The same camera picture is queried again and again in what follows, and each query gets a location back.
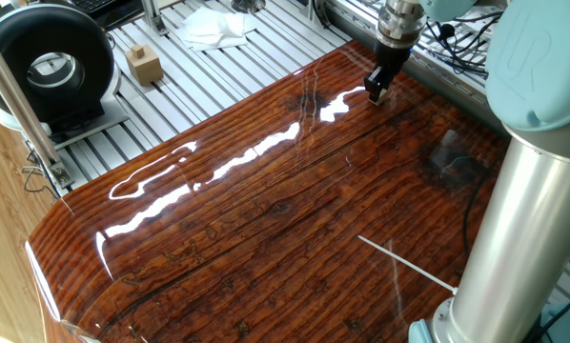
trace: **white cloth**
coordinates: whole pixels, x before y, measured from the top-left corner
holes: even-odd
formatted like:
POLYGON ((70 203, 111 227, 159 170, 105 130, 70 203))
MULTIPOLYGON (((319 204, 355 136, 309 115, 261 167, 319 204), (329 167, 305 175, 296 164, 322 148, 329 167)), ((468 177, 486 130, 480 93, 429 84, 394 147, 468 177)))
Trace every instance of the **white cloth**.
POLYGON ((255 18, 201 8, 182 24, 175 34, 187 48, 202 51, 247 44, 245 33, 255 29, 255 18))

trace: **end effector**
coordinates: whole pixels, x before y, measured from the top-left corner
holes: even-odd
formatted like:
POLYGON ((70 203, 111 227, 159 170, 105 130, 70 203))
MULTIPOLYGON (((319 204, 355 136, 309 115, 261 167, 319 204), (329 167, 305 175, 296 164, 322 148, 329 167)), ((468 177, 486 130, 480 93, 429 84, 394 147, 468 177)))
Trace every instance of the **end effector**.
POLYGON ((370 101, 378 104, 410 57, 426 22, 418 0, 387 0, 378 13, 377 40, 374 53, 377 65, 364 79, 370 101))

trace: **glossy wooden tabletop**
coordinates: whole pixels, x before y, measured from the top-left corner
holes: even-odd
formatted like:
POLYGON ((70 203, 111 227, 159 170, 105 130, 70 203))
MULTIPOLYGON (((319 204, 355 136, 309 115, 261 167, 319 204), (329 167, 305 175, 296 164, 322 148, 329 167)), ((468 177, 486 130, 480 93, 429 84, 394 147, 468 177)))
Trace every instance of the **glossy wooden tabletop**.
POLYGON ((100 342, 405 341, 449 293, 357 236, 457 285, 505 142, 403 74, 370 104, 373 58, 347 44, 67 194, 28 245, 46 320, 100 342))

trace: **gray cylinder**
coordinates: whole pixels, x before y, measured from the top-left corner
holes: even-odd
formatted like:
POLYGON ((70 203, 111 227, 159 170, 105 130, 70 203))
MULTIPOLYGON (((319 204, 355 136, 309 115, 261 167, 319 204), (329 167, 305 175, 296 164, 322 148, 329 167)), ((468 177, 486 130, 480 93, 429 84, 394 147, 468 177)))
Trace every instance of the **gray cylinder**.
POLYGON ((446 319, 450 341, 519 343, 569 258, 570 160, 515 136, 446 319))

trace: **white stick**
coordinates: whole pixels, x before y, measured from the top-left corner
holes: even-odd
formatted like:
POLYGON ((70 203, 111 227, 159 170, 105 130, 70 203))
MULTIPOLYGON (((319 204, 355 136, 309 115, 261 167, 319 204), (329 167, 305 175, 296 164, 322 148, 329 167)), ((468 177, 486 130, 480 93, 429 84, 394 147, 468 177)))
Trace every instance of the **white stick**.
POLYGON ((368 243, 369 245, 373 246, 374 248, 380 250, 381 252, 384 252, 386 254, 388 254, 389 256, 393 257, 394 259, 396 259, 397 261, 405 264, 406 266, 412 268, 413 270, 420 272, 421 274, 425 275, 426 277, 428 277, 430 280, 434 281, 435 283, 437 283, 438 285, 440 285, 441 287, 445 288, 446 290, 452 292, 454 295, 457 294, 457 288, 456 287, 452 287, 449 284, 445 283, 444 281, 438 279, 437 277, 429 274, 428 272, 422 270, 421 268, 415 266, 414 264, 412 264, 411 262, 408 262, 407 260, 397 256, 396 254, 389 252, 388 250, 380 247, 378 244, 374 243, 373 241, 362 237, 360 235, 358 235, 357 237, 359 237, 359 239, 361 239, 362 241, 368 243))

